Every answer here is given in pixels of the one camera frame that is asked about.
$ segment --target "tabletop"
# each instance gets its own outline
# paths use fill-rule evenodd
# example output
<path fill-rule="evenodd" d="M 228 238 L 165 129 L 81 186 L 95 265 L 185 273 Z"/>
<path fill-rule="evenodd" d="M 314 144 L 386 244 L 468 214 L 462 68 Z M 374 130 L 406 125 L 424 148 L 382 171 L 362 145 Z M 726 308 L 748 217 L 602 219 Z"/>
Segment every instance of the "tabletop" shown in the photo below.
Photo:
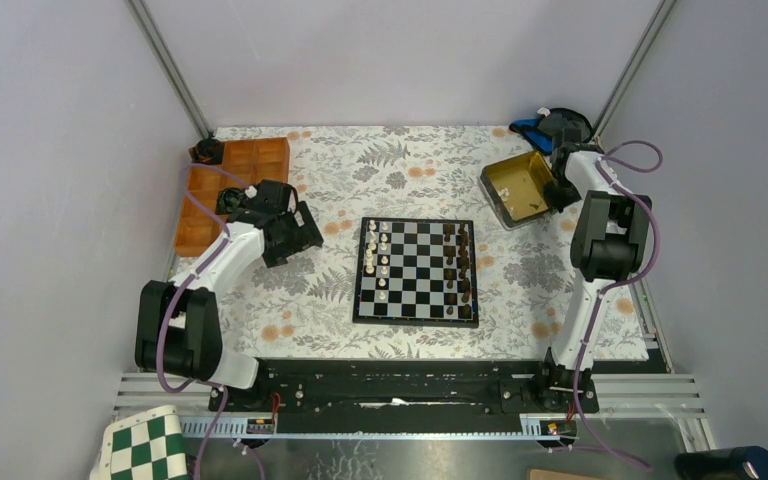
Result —
<path fill-rule="evenodd" d="M 580 205 L 507 231 L 479 186 L 481 169 L 531 150 L 504 127 L 229 127 L 219 140 L 286 136 L 290 176 L 325 238 L 267 269 L 252 264 L 220 299 L 228 346 L 258 357 L 542 359 L 563 328 Z M 360 219 L 472 220 L 480 325 L 352 323 Z M 179 267 L 193 259 L 181 259 Z M 615 289 L 597 359 L 648 358 L 635 304 Z"/>

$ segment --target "black chessboard frame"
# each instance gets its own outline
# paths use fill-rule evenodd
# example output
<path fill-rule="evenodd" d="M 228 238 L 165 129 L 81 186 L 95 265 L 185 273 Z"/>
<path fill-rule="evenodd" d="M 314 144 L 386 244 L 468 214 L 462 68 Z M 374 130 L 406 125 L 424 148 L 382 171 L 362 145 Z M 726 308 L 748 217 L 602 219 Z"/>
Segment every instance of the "black chessboard frame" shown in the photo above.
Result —
<path fill-rule="evenodd" d="M 388 245 L 390 250 L 381 252 L 378 248 L 375 250 L 375 273 L 366 273 L 364 265 L 364 255 L 366 252 L 366 234 L 368 231 L 368 225 L 370 220 L 375 220 L 376 228 L 375 233 L 380 235 L 386 233 L 390 238 Z M 380 224 L 385 222 L 389 228 L 387 231 L 381 231 Z M 446 280 L 443 279 L 443 275 L 446 269 L 455 270 L 457 274 L 457 267 L 460 262 L 453 266 L 445 264 L 445 257 L 442 252 L 439 255 L 432 255 L 433 250 L 430 248 L 432 245 L 444 245 L 442 241 L 442 233 L 431 233 L 432 230 L 436 232 L 438 230 L 432 225 L 452 224 L 455 225 L 454 242 L 447 243 L 447 245 L 458 245 L 460 241 L 460 235 L 457 231 L 461 225 L 464 225 L 469 236 L 469 278 L 472 293 L 470 295 L 469 304 L 472 309 L 472 314 L 469 317 L 461 318 L 459 316 L 458 306 L 463 305 L 461 302 L 461 296 L 463 292 L 460 291 L 460 281 L 455 277 L 455 287 L 453 289 L 446 288 Z M 407 227 L 407 229 L 413 230 L 410 226 L 416 227 L 416 232 L 404 232 L 400 231 L 399 225 Z M 357 278 L 355 280 L 355 294 L 354 294 L 354 308 L 352 310 L 352 321 L 354 323 L 369 323 L 369 324 L 383 324 L 383 325 L 411 325 L 411 326 L 446 326 L 446 327 L 465 327 L 465 328 L 477 328 L 478 327 L 478 283 L 475 273 L 475 232 L 473 223 L 471 220 L 430 220 L 430 219 L 414 219 L 414 218 L 384 218 L 384 217 L 363 217 L 360 225 L 360 238 L 358 246 L 358 260 L 357 260 Z M 392 234 L 405 235 L 404 241 L 393 242 Z M 420 234 L 429 235 L 428 242 L 420 243 Z M 415 255 L 406 255 L 404 253 L 405 245 L 416 245 L 417 253 Z M 390 257 L 390 262 L 387 264 L 389 267 L 388 275 L 382 275 L 380 258 L 382 255 Z M 396 261 L 393 264 L 393 256 L 401 257 L 402 262 Z M 418 266 L 419 264 L 427 263 L 428 266 Z M 378 286 L 378 279 L 387 279 L 387 285 L 384 287 Z M 390 291 L 391 279 L 401 280 L 401 286 L 396 287 L 393 291 Z M 418 285 L 418 283 L 427 283 L 427 287 Z M 388 294 L 386 300 L 379 300 L 378 293 L 384 290 Z M 413 301 L 402 303 L 402 297 L 404 292 L 413 293 Z M 453 305 L 454 312 L 449 315 L 446 314 L 446 309 L 449 304 L 446 303 L 446 293 L 456 293 L 457 302 Z M 370 311 L 369 304 L 372 303 L 372 311 Z"/>

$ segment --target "white wall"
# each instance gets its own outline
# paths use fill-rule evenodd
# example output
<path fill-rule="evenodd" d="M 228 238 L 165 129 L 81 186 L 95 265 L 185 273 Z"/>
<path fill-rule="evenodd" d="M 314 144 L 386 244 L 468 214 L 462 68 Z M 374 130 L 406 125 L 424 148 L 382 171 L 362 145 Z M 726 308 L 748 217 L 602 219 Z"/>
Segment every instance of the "white wall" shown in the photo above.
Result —
<path fill-rule="evenodd" d="M 125 2 L 0 2 L 0 479 L 86 478 L 196 140 Z"/>
<path fill-rule="evenodd" d="M 623 181 L 662 224 L 651 281 L 673 358 L 720 445 L 768 448 L 768 2 L 681 2 L 607 132 L 630 138 L 666 154 Z"/>
<path fill-rule="evenodd" d="M 149 0 L 212 127 L 596 120 L 658 0 Z"/>

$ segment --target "brown box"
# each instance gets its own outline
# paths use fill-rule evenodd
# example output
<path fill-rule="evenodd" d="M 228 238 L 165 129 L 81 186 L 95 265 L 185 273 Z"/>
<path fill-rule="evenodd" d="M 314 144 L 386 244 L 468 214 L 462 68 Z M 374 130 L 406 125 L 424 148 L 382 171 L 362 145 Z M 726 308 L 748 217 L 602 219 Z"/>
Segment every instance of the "brown box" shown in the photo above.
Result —
<path fill-rule="evenodd" d="M 249 184 L 263 179 L 287 182 L 290 170 L 290 143 L 286 138 L 233 140 L 223 142 L 225 152 L 218 167 L 233 173 Z M 230 178 L 206 168 L 193 168 L 187 180 L 187 190 L 204 206 L 216 209 L 219 192 L 228 187 L 240 187 Z M 224 220 L 227 215 L 220 215 Z M 182 257 L 197 257 L 219 236 L 221 227 L 189 199 L 184 197 L 175 253 Z"/>

